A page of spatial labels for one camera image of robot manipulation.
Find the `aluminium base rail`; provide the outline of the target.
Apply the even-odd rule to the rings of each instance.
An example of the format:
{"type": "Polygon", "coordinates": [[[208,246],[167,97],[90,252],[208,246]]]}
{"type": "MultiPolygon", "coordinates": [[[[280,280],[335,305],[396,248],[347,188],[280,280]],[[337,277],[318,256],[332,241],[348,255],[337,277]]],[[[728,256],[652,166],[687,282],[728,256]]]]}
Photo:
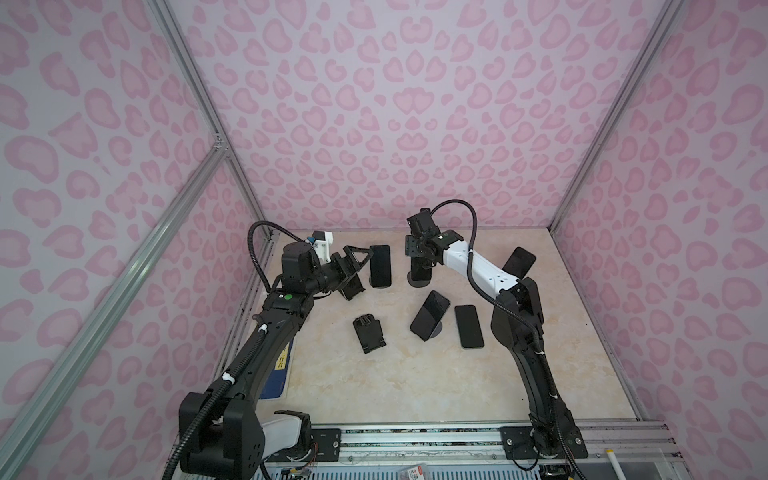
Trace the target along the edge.
{"type": "Polygon", "coordinates": [[[578,422],[588,457],[570,465],[536,459],[522,421],[327,424],[312,430],[314,452],[278,452],[250,479],[617,479],[612,449],[627,479],[689,479],[668,427],[654,421],[578,422]]]}

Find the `white marker pen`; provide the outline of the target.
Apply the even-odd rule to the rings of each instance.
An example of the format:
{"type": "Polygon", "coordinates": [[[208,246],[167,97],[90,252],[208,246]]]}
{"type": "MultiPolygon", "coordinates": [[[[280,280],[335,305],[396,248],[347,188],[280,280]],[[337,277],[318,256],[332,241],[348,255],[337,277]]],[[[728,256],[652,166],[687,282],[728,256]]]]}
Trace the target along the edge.
{"type": "Polygon", "coordinates": [[[618,480],[627,480],[623,468],[621,467],[615,452],[612,449],[606,450],[606,457],[618,480]]]}

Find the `purple phone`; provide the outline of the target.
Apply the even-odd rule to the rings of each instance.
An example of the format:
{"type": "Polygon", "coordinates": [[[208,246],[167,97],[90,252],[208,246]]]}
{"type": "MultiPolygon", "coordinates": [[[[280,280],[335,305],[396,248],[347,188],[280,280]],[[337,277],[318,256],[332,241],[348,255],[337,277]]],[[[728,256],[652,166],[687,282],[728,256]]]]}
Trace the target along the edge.
{"type": "Polygon", "coordinates": [[[485,346],[477,309],[474,305],[454,307],[460,345],[463,349],[482,349],[485,346]]]}

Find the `silver-edged phone on round stand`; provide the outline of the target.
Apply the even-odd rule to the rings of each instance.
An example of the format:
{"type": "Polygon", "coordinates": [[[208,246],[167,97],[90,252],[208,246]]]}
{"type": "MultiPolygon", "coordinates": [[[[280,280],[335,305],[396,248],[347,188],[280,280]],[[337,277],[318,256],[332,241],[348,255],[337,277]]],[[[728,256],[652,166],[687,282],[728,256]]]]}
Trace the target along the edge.
{"type": "Polygon", "coordinates": [[[426,258],[417,258],[417,257],[412,257],[411,258],[410,271],[416,271],[416,272],[418,272],[418,271],[422,271],[422,272],[430,271],[431,272],[431,269],[432,269],[432,263],[431,263],[430,260],[428,260],[426,258]]]}

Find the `silver phone on folding stand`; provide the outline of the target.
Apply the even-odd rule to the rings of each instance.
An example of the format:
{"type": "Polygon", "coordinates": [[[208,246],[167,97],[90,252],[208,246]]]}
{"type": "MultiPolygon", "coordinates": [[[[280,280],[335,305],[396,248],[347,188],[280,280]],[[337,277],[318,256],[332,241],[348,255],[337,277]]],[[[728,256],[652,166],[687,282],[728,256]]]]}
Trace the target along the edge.
{"type": "Polygon", "coordinates": [[[391,250],[389,245],[372,245],[369,284],[375,289],[385,289],[392,285],[391,250]]]}

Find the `black round phone stand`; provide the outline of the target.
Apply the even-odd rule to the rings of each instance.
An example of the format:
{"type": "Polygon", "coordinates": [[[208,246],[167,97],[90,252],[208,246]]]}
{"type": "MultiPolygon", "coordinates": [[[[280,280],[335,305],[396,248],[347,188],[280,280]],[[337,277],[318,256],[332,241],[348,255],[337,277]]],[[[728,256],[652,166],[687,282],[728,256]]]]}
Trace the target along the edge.
{"type": "Polygon", "coordinates": [[[424,288],[428,286],[431,282],[432,275],[430,271],[422,272],[422,271],[410,271],[407,274],[407,281],[410,286],[414,288],[424,288]]]}

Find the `teal-edged phone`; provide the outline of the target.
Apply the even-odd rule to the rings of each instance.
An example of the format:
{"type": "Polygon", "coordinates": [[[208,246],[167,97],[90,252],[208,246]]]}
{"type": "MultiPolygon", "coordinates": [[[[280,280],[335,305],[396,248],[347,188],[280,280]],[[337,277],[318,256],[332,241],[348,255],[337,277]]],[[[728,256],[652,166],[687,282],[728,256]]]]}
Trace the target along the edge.
{"type": "Polygon", "coordinates": [[[431,291],[410,324],[410,331],[422,341],[428,341],[450,307],[450,300],[431,291]]]}

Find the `black folding stand, front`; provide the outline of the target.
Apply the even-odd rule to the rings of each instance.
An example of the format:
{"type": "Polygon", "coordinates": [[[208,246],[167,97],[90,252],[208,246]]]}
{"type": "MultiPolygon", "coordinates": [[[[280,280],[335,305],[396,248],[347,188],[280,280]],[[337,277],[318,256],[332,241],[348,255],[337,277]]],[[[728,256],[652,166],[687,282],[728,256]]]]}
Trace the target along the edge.
{"type": "Polygon", "coordinates": [[[386,346],[381,322],[372,314],[357,317],[353,321],[353,327],[365,354],[386,346]]]}

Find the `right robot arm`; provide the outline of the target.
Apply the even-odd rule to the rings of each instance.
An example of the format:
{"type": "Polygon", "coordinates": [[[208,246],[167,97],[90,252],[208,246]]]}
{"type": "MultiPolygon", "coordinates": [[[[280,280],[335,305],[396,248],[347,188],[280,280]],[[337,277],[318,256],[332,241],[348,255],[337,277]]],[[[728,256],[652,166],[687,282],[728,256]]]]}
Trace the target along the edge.
{"type": "Polygon", "coordinates": [[[539,288],[528,277],[536,256],[517,247],[504,266],[497,266],[475,250],[478,218],[474,208],[459,199],[439,206],[449,204],[469,210],[470,238],[441,230],[433,219],[438,209],[423,208],[407,219],[410,233],[405,255],[422,270],[442,265],[462,274],[472,290],[493,307],[491,331],[512,355],[528,399],[531,433],[525,447],[536,459],[563,459],[574,465],[588,457],[588,450],[546,356],[539,288]]]}

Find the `small phone on round stand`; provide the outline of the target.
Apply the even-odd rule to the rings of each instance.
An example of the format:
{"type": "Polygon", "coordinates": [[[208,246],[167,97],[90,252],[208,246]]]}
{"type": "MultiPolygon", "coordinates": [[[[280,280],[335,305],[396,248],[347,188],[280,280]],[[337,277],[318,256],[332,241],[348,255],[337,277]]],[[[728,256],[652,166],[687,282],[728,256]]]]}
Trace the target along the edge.
{"type": "Polygon", "coordinates": [[[533,265],[535,264],[537,257],[524,249],[523,247],[516,247],[512,254],[505,262],[502,270],[518,279],[524,279],[533,265]]]}

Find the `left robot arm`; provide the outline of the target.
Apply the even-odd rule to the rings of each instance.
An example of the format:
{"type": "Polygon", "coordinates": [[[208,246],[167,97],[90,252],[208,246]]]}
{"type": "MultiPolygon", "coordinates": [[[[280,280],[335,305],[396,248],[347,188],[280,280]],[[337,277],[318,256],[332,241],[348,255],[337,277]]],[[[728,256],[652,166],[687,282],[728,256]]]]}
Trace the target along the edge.
{"type": "Polygon", "coordinates": [[[256,410],[278,357],[310,315],[318,296],[359,282],[371,259],[368,248],[346,246],[322,262],[307,241],[284,247],[282,272],[256,314],[258,327],[223,373],[202,393],[190,393],[179,407],[179,442],[163,478],[176,471],[216,479],[250,479],[272,455],[303,459],[314,452],[311,420],[282,411],[268,422],[256,410]]]}

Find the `blue pad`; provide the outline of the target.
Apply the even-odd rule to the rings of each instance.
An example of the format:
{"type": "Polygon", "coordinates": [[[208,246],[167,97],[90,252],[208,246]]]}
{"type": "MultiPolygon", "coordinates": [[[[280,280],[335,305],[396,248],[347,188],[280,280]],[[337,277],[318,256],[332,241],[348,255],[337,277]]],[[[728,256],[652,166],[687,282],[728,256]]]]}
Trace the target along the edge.
{"type": "Polygon", "coordinates": [[[291,341],[277,357],[275,366],[261,391],[261,400],[276,400],[284,395],[290,374],[293,347],[294,342],[291,341]]]}

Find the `black round stand, front middle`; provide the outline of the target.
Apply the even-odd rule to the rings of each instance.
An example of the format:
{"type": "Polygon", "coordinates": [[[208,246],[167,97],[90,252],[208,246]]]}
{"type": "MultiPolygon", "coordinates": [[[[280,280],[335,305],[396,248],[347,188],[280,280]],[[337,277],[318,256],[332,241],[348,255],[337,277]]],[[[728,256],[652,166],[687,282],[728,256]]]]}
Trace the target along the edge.
{"type": "Polygon", "coordinates": [[[435,325],[435,328],[432,330],[429,338],[432,339],[437,337],[442,332],[442,330],[443,330],[443,323],[442,322],[437,323],[435,325]]]}

